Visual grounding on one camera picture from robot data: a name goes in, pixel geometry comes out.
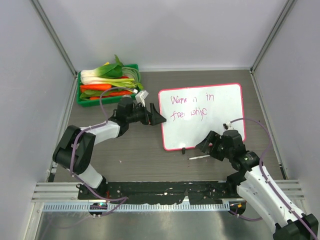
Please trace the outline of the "white marker with pink cap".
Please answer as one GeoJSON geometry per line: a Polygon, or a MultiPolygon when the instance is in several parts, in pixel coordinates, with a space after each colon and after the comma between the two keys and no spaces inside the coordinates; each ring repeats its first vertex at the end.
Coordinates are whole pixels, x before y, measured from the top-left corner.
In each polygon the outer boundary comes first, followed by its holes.
{"type": "Polygon", "coordinates": [[[203,159],[203,158],[207,158],[210,157],[210,155],[200,155],[200,156],[194,156],[194,157],[190,157],[188,160],[197,160],[197,159],[203,159]]]}

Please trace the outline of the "pink framed whiteboard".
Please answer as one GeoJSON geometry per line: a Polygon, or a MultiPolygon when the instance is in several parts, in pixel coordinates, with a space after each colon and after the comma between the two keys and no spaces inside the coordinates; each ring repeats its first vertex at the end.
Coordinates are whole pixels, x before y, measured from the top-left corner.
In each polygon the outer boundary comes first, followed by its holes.
{"type": "Polygon", "coordinates": [[[192,149],[210,131],[222,134],[224,124],[246,137],[242,87],[239,83],[162,89],[158,93],[162,123],[162,144],[166,151],[192,149]]]}

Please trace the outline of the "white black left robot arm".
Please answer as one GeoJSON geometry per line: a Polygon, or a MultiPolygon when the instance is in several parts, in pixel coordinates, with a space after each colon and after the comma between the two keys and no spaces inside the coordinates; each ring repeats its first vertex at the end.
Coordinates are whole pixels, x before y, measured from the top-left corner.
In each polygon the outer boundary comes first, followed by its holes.
{"type": "Polygon", "coordinates": [[[132,123],[155,126],[166,122],[153,103],[147,109],[141,102],[134,103],[131,97],[123,97],[111,117],[88,127],[70,125],[66,128],[52,159],[78,178],[93,198],[107,196],[108,181],[91,165],[94,146],[109,139],[122,136],[132,123]]]}

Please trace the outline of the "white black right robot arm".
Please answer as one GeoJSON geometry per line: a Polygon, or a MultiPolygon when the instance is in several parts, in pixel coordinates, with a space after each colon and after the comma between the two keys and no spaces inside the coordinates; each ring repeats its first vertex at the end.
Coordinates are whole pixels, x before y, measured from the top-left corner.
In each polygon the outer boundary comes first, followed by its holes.
{"type": "Polygon", "coordinates": [[[258,155],[246,149],[237,130],[223,134],[210,131],[196,145],[201,152],[223,161],[228,159],[236,170],[226,180],[226,193],[240,196],[259,214],[275,240],[316,240],[319,221],[306,214],[284,193],[261,163],[258,155]]]}

